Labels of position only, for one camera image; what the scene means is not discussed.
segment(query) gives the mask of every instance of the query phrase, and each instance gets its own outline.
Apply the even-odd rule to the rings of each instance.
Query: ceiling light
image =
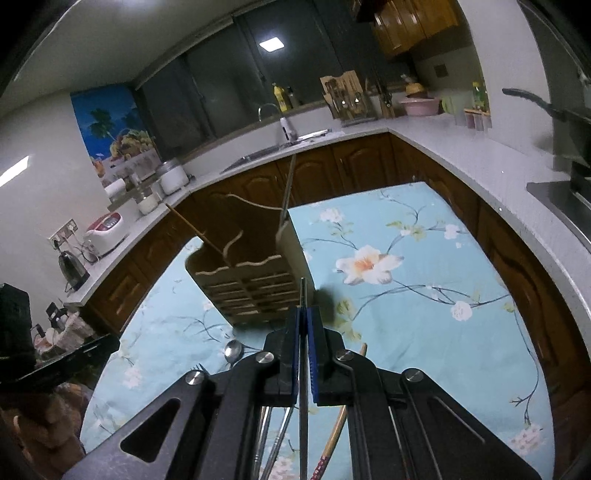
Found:
[[[266,51],[275,51],[285,47],[283,42],[277,37],[270,38],[269,40],[262,41],[259,43]]]
[[[5,183],[11,181],[14,177],[16,177],[19,173],[23,172],[25,168],[27,168],[29,163],[29,155],[27,155],[22,160],[16,162],[12,167],[10,167],[7,171],[5,171],[2,175],[0,175],[0,187]]]

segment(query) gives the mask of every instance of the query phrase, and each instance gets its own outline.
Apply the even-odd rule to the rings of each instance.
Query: faucet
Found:
[[[261,119],[261,111],[262,111],[262,108],[263,108],[264,106],[267,106],[267,105],[268,105],[268,106],[274,106],[274,107],[277,109],[277,112],[278,112],[278,113],[279,113],[281,116],[283,116],[283,113],[281,113],[281,110],[279,109],[279,107],[278,107],[276,104],[274,104],[274,103],[263,103],[263,104],[262,104],[262,105],[259,107],[259,122],[262,122],[262,119]]]
[[[279,123],[281,124],[281,129],[283,130],[283,134],[285,135],[285,143],[295,142],[297,140],[297,132],[291,127],[290,123],[287,121],[287,118],[283,115],[283,112],[279,109],[279,107],[274,103],[263,103],[259,107],[259,122],[261,122],[261,111],[264,106],[273,106],[279,112]]]

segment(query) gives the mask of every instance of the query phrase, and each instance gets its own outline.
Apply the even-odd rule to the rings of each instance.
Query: power outlet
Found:
[[[78,231],[78,225],[74,219],[68,220],[56,233],[54,233],[50,238],[49,241],[51,246],[55,249],[54,241],[57,241],[57,246],[61,247],[67,238],[70,238],[74,232]]]

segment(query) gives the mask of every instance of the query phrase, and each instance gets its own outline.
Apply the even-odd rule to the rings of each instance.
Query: blue floral tablecloth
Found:
[[[506,287],[480,246],[424,183],[391,187],[290,210],[325,326],[348,348],[392,371],[424,370],[479,421],[552,478],[554,437],[545,382],[530,337]],[[279,324],[235,327],[212,307],[184,269],[191,240],[142,302],[105,367],[81,439],[88,451],[186,371],[227,368],[232,338],[262,348]],[[270,444],[279,428],[275,409]],[[309,475],[337,407],[310,398]],[[272,480],[295,480],[298,418],[293,416]],[[324,478],[352,478],[346,427]]]

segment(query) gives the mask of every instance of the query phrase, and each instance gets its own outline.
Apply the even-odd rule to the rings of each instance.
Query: white wall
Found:
[[[551,118],[533,103],[504,95],[503,87],[550,100],[540,52],[517,0],[458,0],[468,20],[491,104],[489,136],[525,154],[552,151]]]
[[[107,212],[109,199],[67,93],[0,120],[0,174],[27,155],[28,168],[0,187],[0,283],[26,291],[33,324],[48,326],[45,309],[65,297],[66,281],[47,238],[70,218],[85,230]]]

